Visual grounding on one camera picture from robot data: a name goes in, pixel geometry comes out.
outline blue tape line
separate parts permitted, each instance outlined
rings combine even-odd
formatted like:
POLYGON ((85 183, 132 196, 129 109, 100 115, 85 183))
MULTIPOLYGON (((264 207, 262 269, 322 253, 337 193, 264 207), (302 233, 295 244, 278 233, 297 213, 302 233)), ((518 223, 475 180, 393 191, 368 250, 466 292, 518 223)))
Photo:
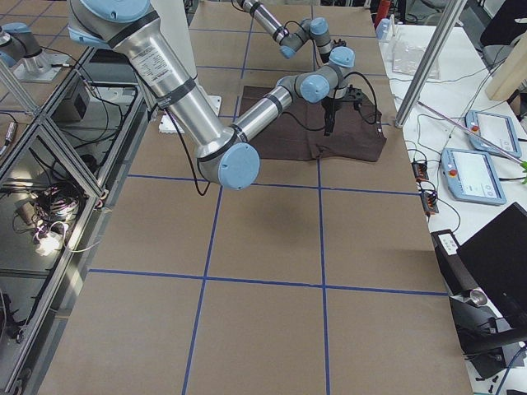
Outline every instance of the blue tape line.
MULTIPOLYGON (((245 284, 259 284, 269 286, 293 286, 300 288, 322 288, 322 284, 310 284, 306 282, 293 281, 273 281, 273 280, 258 280, 250 278, 231 278, 221 276, 197 276, 192 274, 166 273, 166 272, 142 272, 134 270, 119 270, 119 269, 104 269, 102 267, 93 267, 88 269, 88 272, 104 273, 104 274, 120 274, 125 276, 145 276, 145 277, 169 277, 179 278, 183 280, 207 280, 218 282, 234 282, 245 284)), ((446 292, 436 292, 431 290, 396 290, 391 288, 374 288, 364 286, 336 286, 326 284, 327 290, 354 290, 360 292, 375 292, 383 294, 403 294, 403 295, 425 295, 425 296, 447 296, 446 292)))
POLYGON ((319 190, 319 229, 320 229, 320 269, 322 272, 322 308, 324 313, 324 354, 326 373, 326 395, 331 394, 331 376, 329 371, 329 331, 328 331, 328 296, 326 292, 326 267, 324 250, 324 211, 322 205, 322 173, 320 159, 316 161, 319 190))
POLYGON ((324 190, 324 191, 340 191, 340 192, 381 193, 381 194, 386 194, 386 195, 419 196, 419 192, 380 191, 380 190, 376 190, 376 189, 322 187, 322 190, 324 190))
POLYGON ((358 290, 361 292, 377 292, 384 294, 448 296, 446 292, 435 292, 429 290, 393 290, 390 288, 370 288, 364 286, 326 286, 326 288, 329 290, 358 290))
POLYGON ((238 111, 239 111, 238 106, 239 105, 240 105, 240 95, 238 95, 236 97, 236 102, 234 104, 234 115, 232 116, 232 122, 235 122, 236 119, 238 118, 238 115, 236 115, 236 114, 238 114, 238 111))
POLYGON ((260 184, 253 183, 256 187, 276 187, 276 188, 296 188, 296 189, 314 189, 317 190, 319 187, 310 187, 309 185, 287 185, 287 184, 260 184))
MULTIPOLYGON (((196 65, 196 68, 212 68, 217 70, 241 70, 243 72, 310 72, 310 70, 287 70, 279 68, 256 68, 256 67, 231 67, 231 66, 204 66, 196 65)), ((367 77, 386 77, 386 74, 368 73, 363 72, 367 77)))
POLYGON ((17 8, 18 6, 20 6, 21 2, 22 2, 22 0, 18 0, 18 2, 17 2, 13 7, 9 8, 9 9, 7 10, 7 15, 10 15, 11 12, 12 12, 15 8, 17 8))
MULTIPOLYGON (((211 33, 253 33, 255 35, 268 35, 267 31, 259 31, 259 30, 229 30, 229 29, 206 29, 206 28, 189 28, 190 31, 209 31, 211 33)), ((350 39, 375 39, 377 38, 374 35, 331 35, 331 38, 350 38, 350 39)))
POLYGON ((254 19, 251 18, 250 19, 249 34, 247 35, 247 45, 245 46, 244 63, 242 65, 242 67, 241 67, 241 76, 240 76, 241 80, 244 78, 244 75, 245 75, 245 66, 247 65, 247 55, 249 54, 250 36, 251 36, 251 34, 253 32, 253 24, 254 24, 254 19))
POLYGON ((45 8, 45 9, 44 9, 39 15, 37 15, 36 18, 35 18, 35 20, 32 21, 28 26, 31 26, 31 25, 33 25, 35 22, 37 22, 37 21, 39 20, 39 18, 40 18, 41 16, 43 16, 44 13, 45 13, 46 11, 48 11, 48 10, 51 8, 51 6, 53 6, 53 2, 49 2, 49 5, 48 5, 48 6, 47 6, 47 7, 46 7, 46 8, 45 8))
POLYGON ((296 286, 302 288, 322 288, 320 284, 309 284, 307 282, 289 282, 289 281, 272 281, 272 280, 253 280, 249 278, 230 278, 230 277, 218 277, 209 276, 209 281, 221 281, 221 282, 235 282, 241 284, 260 284, 263 286, 296 286))
MULTIPOLYGON (((194 181, 194 179, 187 177, 169 177, 165 175, 149 175, 149 174, 129 174, 128 177, 133 179, 167 179, 170 181, 194 181)), ((199 182, 207 182, 206 179, 198 179, 199 182)), ((274 187, 274 188, 292 188, 292 189, 321 189, 323 191, 337 191, 337 192, 354 192, 354 193, 378 193, 384 195, 402 195, 402 196, 419 196, 418 192, 400 192, 400 191, 380 191, 375 189, 358 189, 358 188, 334 188, 334 187, 315 187, 310 185, 295 185, 295 184, 263 184, 254 183, 256 187, 274 187)))
POLYGON ((63 35, 63 32, 68 28, 68 25, 65 25, 60 31, 59 33, 55 36, 54 39, 51 40, 51 42, 49 43, 49 45, 47 45, 48 47, 51 48, 51 46, 53 45, 53 43, 57 40, 57 38, 59 37, 68 37, 69 38, 69 35, 63 35))
POLYGON ((205 29, 205 28, 191 28, 189 31, 210 31, 211 33, 250 33, 250 30, 229 30, 229 29, 205 29))
MULTIPOLYGON (((128 177, 132 179, 168 179, 170 181, 194 181, 194 179, 187 177, 169 177, 164 175, 148 175, 148 174, 129 174, 128 177)), ((206 179, 198 179, 204 183, 207 182, 206 179)))
POLYGON ((193 276, 191 274, 177 274, 177 273, 164 273, 164 272, 137 272, 128 270, 118 269, 103 269, 103 268, 90 268, 90 273, 105 273, 105 274, 124 274, 128 276, 145 276, 145 277, 170 277, 170 278, 181 278, 185 280, 202 280, 203 276, 193 276))
POLYGON ((199 318, 201 316, 201 308, 202 308, 202 305, 203 305, 203 297, 205 295, 205 286, 207 284, 208 268, 209 268, 210 262, 211 262, 212 247, 214 245, 214 236, 216 235, 217 218, 219 216, 220 206, 222 204, 222 192, 223 192, 223 187, 220 187, 220 191, 219 191, 219 193, 217 195, 216 212, 214 213, 214 221, 212 222, 211 239, 210 239, 210 242, 208 244, 207 261, 205 262, 205 269, 203 271, 203 281, 202 281, 202 284, 201 284, 201 290, 199 291, 198 308, 196 310, 196 317, 195 317, 195 320, 194 320, 194 329, 192 331, 192 339, 190 341, 189 357, 187 359, 187 367, 186 367, 186 370, 184 372, 184 382, 183 382, 183 388, 181 389, 181 395, 185 395, 187 393, 187 387, 189 385, 190 368, 192 366, 192 357, 194 355, 194 346, 196 345, 196 334, 198 333, 199 318))
POLYGON ((35 18, 35 17, 38 17, 38 16, 42 16, 43 18, 63 18, 63 19, 67 19, 68 17, 67 16, 60 16, 60 15, 42 15, 42 14, 39 14, 39 15, 25 15, 25 14, 17 14, 17 15, 14 15, 14 16, 23 16, 25 18, 35 18))

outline metal pole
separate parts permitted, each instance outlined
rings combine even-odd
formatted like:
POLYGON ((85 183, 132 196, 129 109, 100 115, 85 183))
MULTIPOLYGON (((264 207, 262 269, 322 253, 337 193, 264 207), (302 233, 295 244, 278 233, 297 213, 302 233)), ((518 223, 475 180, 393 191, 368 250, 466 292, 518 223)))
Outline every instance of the metal pole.
POLYGON ((512 160, 513 162, 517 163, 518 165, 522 165, 523 161, 512 156, 509 152, 505 151, 503 148, 501 148, 500 146, 497 146, 496 144, 494 144, 493 142, 490 142, 488 141, 486 138, 484 137, 481 137, 479 134, 477 133, 474 133, 472 132, 469 128, 455 122, 454 120, 448 118, 446 115, 443 115, 442 113, 440 113, 439 111, 435 111, 432 107, 429 107, 428 105, 425 105, 424 103, 422 103, 421 101, 417 101, 417 104, 418 105, 421 105, 422 107, 424 107, 425 109, 427 109, 428 111, 430 111, 431 113, 435 114, 435 115, 438 115, 440 117, 442 117, 445 121, 447 121, 448 123, 450 123, 451 125, 457 127, 458 129, 462 130, 465 134, 471 136, 471 137, 476 137, 480 142, 482 142, 483 144, 487 144, 488 146, 491 146, 492 148, 494 148, 495 150, 497 150, 498 152, 500 152, 504 157, 506 157, 507 159, 509 160, 512 160))
POLYGON ((33 116, 39 113, 39 106, 2 61, 0 61, 0 81, 15 96, 26 112, 33 114, 33 116))
POLYGON ((413 76, 410 87, 408 88, 406 96, 403 99, 403 103, 401 103, 401 107, 399 108, 397 117, 395 118, 396 127, 401 128, 410 115, 410 111, 412 111, 413 106, 421 94, 422 88, 427 82, 431 66, 443 49, 445 42, 448 40, 450 32, 458 20, 459 14, 463 11, 466 2, 467 0, 448 1, 446 9, 439 21, 439 25, 430 39, 430 44, 427 46, 427 50, 425 51, 425 54, 423 55, 422 60, 417 67, 417 71, 413 76))

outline table surface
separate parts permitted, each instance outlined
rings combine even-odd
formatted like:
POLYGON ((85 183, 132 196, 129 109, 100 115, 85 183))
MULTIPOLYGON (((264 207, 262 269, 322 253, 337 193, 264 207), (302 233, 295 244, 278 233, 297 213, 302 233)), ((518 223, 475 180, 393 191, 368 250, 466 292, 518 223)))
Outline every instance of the table surface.
MULTIPOLYGON (((396 35, 397 40, 417 46, 426 46, 433 34, 434 27, 398 26, 398 29, 399 32, 396 35)), ((410 82, 398 80, 411 80, 412 77, 392 72, 393 62, 390 50, 393 48, 393 45, 381 43, 380 48, 384 56, 385 69, 390 79, 392 91, 396 96, 403 97, 410 82)), ((463 28, 456 27, 453 29, 439 57, 439 69, 440 78, 428 79, 421 93, 420 101, 451 118, 461 117, 467 110, 465 107, 477 93, 480 83, 488 76, 487 68, 478 56, 478 53, 474 50, 463 28)), ((490 108, 488 110, 490 113, 511 116, 514 120, 518 137, 526 138, 527 133, 525 133, 525 130, 516 120, 511 107, 507 103, 492 101, 487 98, 484 89, 491 80, 492 77, 485 82, 471 109, 485 110, 490 108)), ((394 102, 399 107, 401 100, 396 98, 394 102)), ((416 143, 418 150, 423 151, 428 160, 438 160, 439 155, 433 150, 441 152, 444 147, 473 149, 468 138, 460 130, 454 129, 452 132, 453 127, 446 122, 421 117, 419 125, 417 122, 417 116, 419 114, 430 113, 417 105, 414 107, 403 128, 408 149, 415 148, 414 143, 416 143)), ((526 160, 527 144, 521 143, 520 146, 523 149, 522 160, 526 160)), ((408 154, 412 160, 414 151, 409 151, 408 154)), ((419 160, 421 158, 421 155, 417 153, 416 159, 419 160)), ((492 162, 495 165, 498 176, 501 178, 515 178, 524 175, 518 165, 506 159, 493 156, 492 162)), ((522 185, 521 181, 501 183, 507 199, 507 204, 503 206, 494 207, 476 203, 458 202, 453 199, 446 186, 444 176, 443 174, 438 174, 437 167, 437 162, 430 162, 428 164, 428 174, 431 177, 431 181, 437 186, 439 198, 454 207, 461 216, 459 230, 455 232, 456 238, 461 244, 478 230, 482 229, 512 202, 518 202, 522 207, 527 207, 527 187, 522 185)), ((438 204, 440 213, 430 218, 428 224, 429 230, 431 232, 443 229, 453 230, 458 224, 457 215, 444 203, 439 202, 438 204)), ((470 363, 467 364, 467 367, 471 373, 474 391, 485 393, 490 387, 490 384, 493 383, 490 380, 487 382, 475 381, 474 378, 478 377, 477 372, 475 372, 475 369, 470 363)), ((527 391, 526 375, 527 368, 513 369, 503 391, 507 388, 527 391)))
MULTIPOLYGON (((369 11, 270 9, 326 16, 393 119, 369 11)), ((190 33, 225 123, 244 85, 315 67, 229 3, 201 2, 190 33)), ((40 394, 470 394, 403 135, 384 129, 376 163, 264 160, 255 185, 199 197, 152 124, 40 394)))

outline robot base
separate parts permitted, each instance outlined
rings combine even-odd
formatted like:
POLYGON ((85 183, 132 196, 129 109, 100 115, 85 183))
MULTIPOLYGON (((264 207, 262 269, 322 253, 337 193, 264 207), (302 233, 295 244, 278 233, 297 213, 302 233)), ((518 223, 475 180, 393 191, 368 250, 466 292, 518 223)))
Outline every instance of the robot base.
MULTIPOLYGON (((69 60, 69 56, 62 54, 48 54, 48 58, 51 64, 63 64, 67 63, 69 60)), ((52 67, 49 71, 39 74, 37 76, 35 74, 28 73, 24 64, 21 64, 15 69, 13 74, 15 74, 16 78, 18 78, 18 80, 22 82, 49 83, 58 75, 58 73, 62 69, 62 67, 52 67)))

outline blue joint cap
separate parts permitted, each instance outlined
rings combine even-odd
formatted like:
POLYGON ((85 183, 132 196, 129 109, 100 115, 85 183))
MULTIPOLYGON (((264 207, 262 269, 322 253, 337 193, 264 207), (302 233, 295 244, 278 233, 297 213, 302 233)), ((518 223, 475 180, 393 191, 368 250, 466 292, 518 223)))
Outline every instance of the blue joint cap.
POLYGON ((280 47, 280 53, 285 59, 291 59, 293 56, 295 56, 296 51, 291 47, 283 45, 280 47))
POLYGON ((30 28, 22 22, 13 22, 13 23, 7 23, 6 25, 2 26, 2 29, 6 31, 7 33, 30 33, 30 28))
POLYGON ((355 65, 355 52, 348 47, 337 47, 331 51, 329 61, 340 67, 352 68, 355 65))
POLYGON ((0 61, 3 61, 9 68, 16 64, 16 60, 7 53, 0 51, 0 61))
POLYGON ((69 26, 68 30, 69 38, 72 39, 72 41, 75 41, 76 43, 98 49, 111 49, 110 46, 104 40, 94 37, 93 35, 88 35, 83 31, 72 29, 69 26))
POLYGON ((318 103, 329 93, 329 82, 319 74, 308 76, 300 85, 302 97, 310 103, 318 103))
POLYGON ((329 30, 328 22, 325 20, 325 18, 319 16, 318 18, 315 18, 313 21, 311 21, 310 30, 312 35, 323 35, 329 30))
POLYGON ((225 188, 247 188, 256 180, 259 169, 258 152, 246 142, 240 142, 223 154, 217 169, 218 180, 225 188))
POLYGON ((276 86, 280 86, 282 84, 282 81, 285 80, 286 77, 282 77, 280 78, 278 81, 277 81, 277 85, 276 86))
POLYGON ((80 0, 91 13, 105 21, 129 23, 145 15, 150 0, 80 0))

